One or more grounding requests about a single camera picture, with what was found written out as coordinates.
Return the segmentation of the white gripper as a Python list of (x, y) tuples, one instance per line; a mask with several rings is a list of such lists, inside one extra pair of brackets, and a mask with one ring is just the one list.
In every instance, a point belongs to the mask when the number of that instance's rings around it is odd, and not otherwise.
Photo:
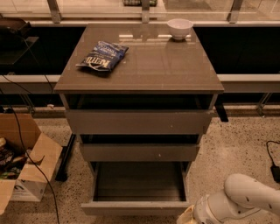
[(259, 208), (246, 208), (233, 202), (223, 191), (207, 194), (195, 206), (189, 206), (176, 224), (223, 224), (230, 220), (241, 220), (260, 212)]

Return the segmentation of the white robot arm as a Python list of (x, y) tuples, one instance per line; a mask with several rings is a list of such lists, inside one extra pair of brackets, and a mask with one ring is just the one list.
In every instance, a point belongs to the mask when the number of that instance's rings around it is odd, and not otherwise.
[(236, 173), (227, 177), (222, 190), (203, 196), (189, 206), (176, 224), (224, 224), (261, 211), (280, 215), (280, 191)]

